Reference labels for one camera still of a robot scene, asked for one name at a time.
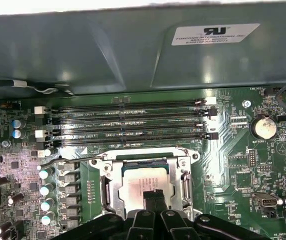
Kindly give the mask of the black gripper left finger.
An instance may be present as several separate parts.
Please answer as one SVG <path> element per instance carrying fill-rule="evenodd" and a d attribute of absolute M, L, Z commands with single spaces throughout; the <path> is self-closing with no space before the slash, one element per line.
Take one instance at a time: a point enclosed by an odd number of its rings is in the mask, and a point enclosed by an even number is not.
<path fill-rule="evenodd" d="M 134 216 L 121 216 L 108 213 L 78 227 L 68 230 L 55 240 L 152 240 L 156 213 L 152 210 L 156 191 L 145 191 L 143 201 L 145 209 L 137 209 Z"/>

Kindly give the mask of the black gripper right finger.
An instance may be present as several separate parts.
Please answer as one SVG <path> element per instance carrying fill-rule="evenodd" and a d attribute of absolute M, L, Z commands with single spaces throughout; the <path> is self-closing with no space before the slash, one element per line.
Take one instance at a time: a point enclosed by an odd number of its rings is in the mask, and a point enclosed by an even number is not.
<path fill-rule="evenodd" d="M 178 210 L 169 209 L 161 189 L 155 190 L 155 209 L 168 240 L 267 240 L 268 237 L 209 214 L 201 214 L 193 221 Z"/>

